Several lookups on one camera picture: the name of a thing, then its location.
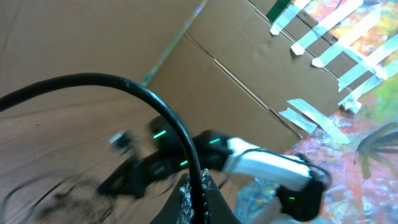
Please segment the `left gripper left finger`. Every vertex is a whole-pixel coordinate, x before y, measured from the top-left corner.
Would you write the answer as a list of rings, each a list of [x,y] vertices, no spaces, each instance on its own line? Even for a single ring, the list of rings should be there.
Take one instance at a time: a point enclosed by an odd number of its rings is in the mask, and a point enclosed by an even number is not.
[[[195,216],[191,191],[190,177],[183,174],[165,205],[150,224],[191,224]]]

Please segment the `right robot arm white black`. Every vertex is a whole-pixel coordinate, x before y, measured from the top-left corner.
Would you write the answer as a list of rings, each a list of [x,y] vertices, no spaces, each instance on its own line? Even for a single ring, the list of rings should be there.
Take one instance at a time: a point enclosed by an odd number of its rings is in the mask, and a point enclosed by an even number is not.
[[[98,187],[100,194],[142,198],[150,184],[168,179],[188,167],[177,133],[164,117],[151,120],[149,131],[157,151],[143,159],[133,154]],[[314,172],[316,166],[304,155],[276,154],[210,129],[193,137],[193,143],[202,169],[224,172],[227,179],[238,173],[278,183],[279,213],[288,220],[307,222],[319,215],[331,175],[325,172],[326,180],[322,180]]]

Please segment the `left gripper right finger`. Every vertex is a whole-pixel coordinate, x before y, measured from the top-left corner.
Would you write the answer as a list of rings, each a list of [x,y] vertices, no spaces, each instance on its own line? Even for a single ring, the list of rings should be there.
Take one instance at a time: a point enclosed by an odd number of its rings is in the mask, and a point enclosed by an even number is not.
[[[215,184],[208,169],[201,173],[205,221],[209,224],[240,224]]]

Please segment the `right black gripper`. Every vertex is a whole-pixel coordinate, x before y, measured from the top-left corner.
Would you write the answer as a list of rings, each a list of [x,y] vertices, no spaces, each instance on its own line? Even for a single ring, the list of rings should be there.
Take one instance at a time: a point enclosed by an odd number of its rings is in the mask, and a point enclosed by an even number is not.
[[[133,165],[120,165],[99,185],[98,193],[142,198],[147,186],[153,182],[168,179],[186,168],[187,160],[182,154],[156,152],[138,162],[134,161]]]

